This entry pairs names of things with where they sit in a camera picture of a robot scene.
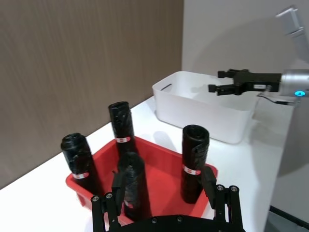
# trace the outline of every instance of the white table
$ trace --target white table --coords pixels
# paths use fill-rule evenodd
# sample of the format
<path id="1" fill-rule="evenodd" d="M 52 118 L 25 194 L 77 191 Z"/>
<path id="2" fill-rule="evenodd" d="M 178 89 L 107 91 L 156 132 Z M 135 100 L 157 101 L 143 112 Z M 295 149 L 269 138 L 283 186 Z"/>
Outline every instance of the white table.
<path id="1" fill-rule="evenodd" d="M 211 139 L 207 163 L 218 169 L 218 183 L 240 188 L 247 232 L 264 229 L 291 112 L 261 100 L 240 144 Z M 156 118 L 153 97 L 134 107 L 132 117 L 136 136 L 181 153 L 182 129 Z M 87 137 L 93 153 L 112 139 L 110 123 Z M 69 174 L 60 153 L 0 190 L 0 231 L 91 232 L 91 212 L 65 184 Z M 204 217 L 213 218 L 209 206 Z"/>

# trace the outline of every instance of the brown wall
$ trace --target brown wall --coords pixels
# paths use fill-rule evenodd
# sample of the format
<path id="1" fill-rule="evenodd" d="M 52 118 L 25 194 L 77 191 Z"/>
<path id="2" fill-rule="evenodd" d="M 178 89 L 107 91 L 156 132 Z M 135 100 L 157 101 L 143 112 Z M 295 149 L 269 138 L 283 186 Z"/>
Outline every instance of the brown wall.
<path id="1" fill-rule="evenodd" d="M 0 188 L 181 69 L 182 0 L 0 0 Z"/>

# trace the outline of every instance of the white storage box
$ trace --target white storage box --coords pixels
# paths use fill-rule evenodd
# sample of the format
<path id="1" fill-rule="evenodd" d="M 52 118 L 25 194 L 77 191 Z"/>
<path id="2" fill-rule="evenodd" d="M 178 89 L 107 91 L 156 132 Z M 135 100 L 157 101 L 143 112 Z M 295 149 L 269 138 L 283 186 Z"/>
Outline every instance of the white storage box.
<path id="1" fill-rule="evenodd" d="M 256 103 L 256 92 L 240 96 L 217 96 L 208 85 L 232 84 L 231 78 L 193 72 L 176 72 L 153 85 L 157 117 L 178 127 L 196 124 L 206 128 L 210 137 L 239 143 Z"/>

